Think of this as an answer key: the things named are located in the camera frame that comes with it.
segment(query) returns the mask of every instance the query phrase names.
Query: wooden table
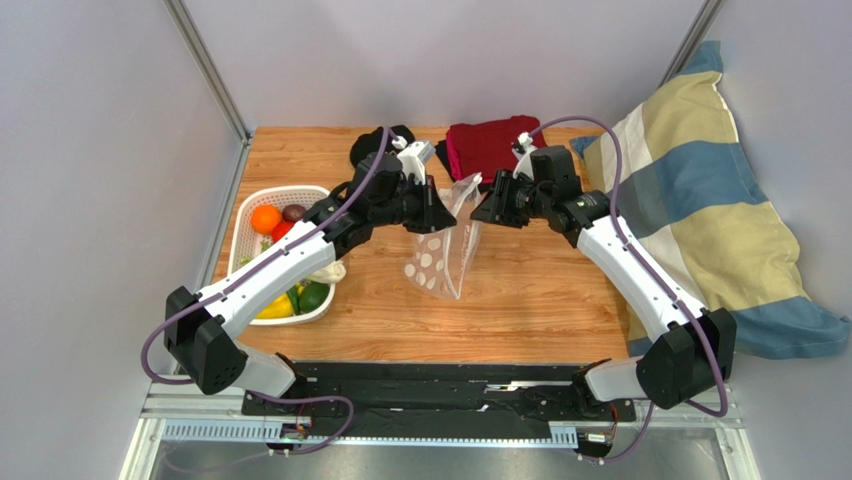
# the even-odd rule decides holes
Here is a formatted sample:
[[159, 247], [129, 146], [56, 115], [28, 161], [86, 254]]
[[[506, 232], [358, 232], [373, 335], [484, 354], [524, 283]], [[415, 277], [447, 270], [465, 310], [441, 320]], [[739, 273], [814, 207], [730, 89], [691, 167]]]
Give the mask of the wooden table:
[[[227, 273], [236, 211], [250, 194], [281, 185], [328, 189], [351, 180], [349, 149], [373, 128], [261, 128], [240, 183], [216, 279]], [[412, 128], [433, 143], [446, 127]], [[597, 133], [549, 129], [550, 145]], [[588, 179], [581, 171], [584, 188]], [[437, 158], [439, 188], [451, 185]], [[246, 345], [298, 360], [586, 363], [627, 356], [623, 298], [606, 277], [543, 221], [523, 230], [484, 225], [462, 299], [422, 293], [404, 276], [412, 237], [376, 229], [347, 257], [331, 310], [294, 326], [249, 327]]]

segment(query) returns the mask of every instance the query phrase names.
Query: white basket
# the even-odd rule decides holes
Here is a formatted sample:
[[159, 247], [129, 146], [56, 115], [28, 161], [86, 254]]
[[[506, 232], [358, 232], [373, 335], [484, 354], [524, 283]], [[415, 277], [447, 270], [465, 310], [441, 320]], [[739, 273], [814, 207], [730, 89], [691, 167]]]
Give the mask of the white basket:
[[[260, 255], [260, 242], [267, 240], [272, 242], [272, 237], [261, 235], [254, 231], [251, 226], [251, 214], [260, 205], [274, 205], [279, 210], [287, 205], [301, 205], [311, 208], [314, 203], [328, 196], [328, 190], [311, 185], [295, 185], [291, 187], [267, 188], [255, 192], [248, 197], [237, 211], [237, 222], [234, 225], [234, 239], [231, 242], [231, 257], [228, 259], [228, 274], [240, 269], [240, 259]], [[293, 325], [296, 323], [313, 322], [328, 312], [331, 308], [331, 299], [334, 297], [334, 284], [329, 285], [331, 289], [328, 297], [313, 312], [304, 315], [294, 315], [287, 318], [269, 318], [252, 320], [252, 325]]]

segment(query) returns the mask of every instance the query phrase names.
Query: striped cushion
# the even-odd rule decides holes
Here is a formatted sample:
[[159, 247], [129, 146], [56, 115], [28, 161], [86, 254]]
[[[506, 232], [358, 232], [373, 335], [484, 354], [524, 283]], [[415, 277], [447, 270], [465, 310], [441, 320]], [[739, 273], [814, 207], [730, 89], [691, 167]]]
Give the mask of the striped cushion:
[[[737, 320], [737, 350], [765, 358], [843, 351], [849, 320], [812, 302], [799, 244], [760, 189], [716, 89], [718, 42], [615, 127], [624, 150], [618, 207], [640, 243], [690, 294]], [[572, 142], [592, 185], [612, 190], [608, 136]], [[631, 312], [631, 355], [650, 347]]]

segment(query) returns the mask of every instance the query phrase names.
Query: orange fruit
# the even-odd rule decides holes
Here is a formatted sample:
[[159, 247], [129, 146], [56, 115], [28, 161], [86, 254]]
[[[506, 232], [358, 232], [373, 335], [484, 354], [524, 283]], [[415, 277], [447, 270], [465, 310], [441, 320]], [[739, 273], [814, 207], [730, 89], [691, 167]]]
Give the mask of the orange fruit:
[[260, 205], [251, 214], [251, 226], [261, 235], [269, 235], [281, 223], [281, 212], [274, 205]]

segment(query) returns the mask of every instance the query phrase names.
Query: robotic arm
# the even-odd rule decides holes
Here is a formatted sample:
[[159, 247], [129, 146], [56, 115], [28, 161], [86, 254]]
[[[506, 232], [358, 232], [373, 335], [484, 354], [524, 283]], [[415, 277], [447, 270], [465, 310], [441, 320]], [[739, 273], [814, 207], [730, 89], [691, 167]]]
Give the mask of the robotic arm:
[[[351, 182], [317, 202], [287, 236], [248, 265], [195, 295], [185, 287], [169, 295], [166, 318], [185, 310], [187, 314], [166, 328], [166, 348], [204, 394], [236, 386], [281, 397], [296, 381], [290, 361], [237, 341], [267, 304], [368, 241], [375, 227], [402, 224], [422, 234], [456, 224], [438, 197], [434, 179], [425, 174], [423, 163], [434, 151], [429, 142], [418, 141], [395, 157], [383, 155], [372, 179], [375, 154], [369, 156], [357, 166]], [[328, 223], [364, 182], [368, 185], [350, 208]], [[306, 237], [325, 223], [322, 232]], [[198, 308], [204, 301], [210, 303]]]
[[[624, 219], [612, 218], [609, 198], [600, 191], [582, 191], [564, 146], [536, 149], [530, 136], [522, 134], [514, 148], [518, 167], [497, 172], [471, 218], [512, 228], [528, 225], [531, 218], [547, 220], [551, 230], [603, 270], [653, 342], [643, 357], [604, 360], [577, 372], [572, 386], [580, 413], [597, 414], [606, 402], [622, 398], [648, 398], [661, 408], [672, 408], [716, 385], [713, 361], [727, 379], [736, 337], [730, 313], [710, 312], [678, 287], [635, 241]], [[663, 285], [671, 286], [677, 298], [671, 298]], [[712, 359], [688, 314], [706, 334]]]

